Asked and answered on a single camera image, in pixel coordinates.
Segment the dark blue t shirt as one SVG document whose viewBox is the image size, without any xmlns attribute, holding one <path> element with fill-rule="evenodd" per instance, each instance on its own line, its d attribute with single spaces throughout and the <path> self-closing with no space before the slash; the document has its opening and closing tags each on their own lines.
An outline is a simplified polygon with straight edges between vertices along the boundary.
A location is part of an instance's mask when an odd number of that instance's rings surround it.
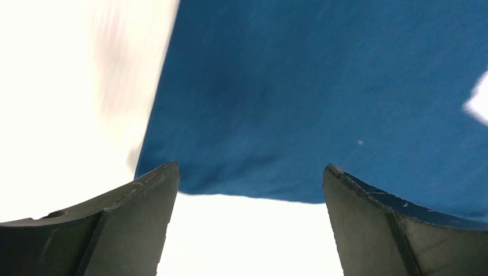
<svg viewBox="0 0 488 276">
<path fill-rule="evenodd" d="M 181 1 L 136 175 L 320 204 L 332 163 L 485 221 L 486 71 L 486 1 Z"/>
</svg>

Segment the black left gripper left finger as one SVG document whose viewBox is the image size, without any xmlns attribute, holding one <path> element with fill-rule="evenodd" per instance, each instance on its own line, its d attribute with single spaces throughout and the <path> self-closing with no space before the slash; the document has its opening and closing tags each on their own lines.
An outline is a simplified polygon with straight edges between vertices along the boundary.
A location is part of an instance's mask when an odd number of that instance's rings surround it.
<svg viewBox="0 0 488 276">
<path fill-rule="evenodd" d="M 2 275 L 155 275 L 180 173 L 166 163 L 88 201 L 1 224 Z"/>
</svg>

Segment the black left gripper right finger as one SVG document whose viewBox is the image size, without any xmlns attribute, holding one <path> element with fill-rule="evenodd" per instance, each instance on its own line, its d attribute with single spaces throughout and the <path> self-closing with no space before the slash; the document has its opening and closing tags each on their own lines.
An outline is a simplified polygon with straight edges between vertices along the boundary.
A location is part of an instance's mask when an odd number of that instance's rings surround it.
<svg viewBox="0 0 488 276">
<path fill-rule="evenodd" d="M 323 192 L 345 275 L 486 275 L 487 224 L 399 198 L 329 164 Z"/>
</svg>

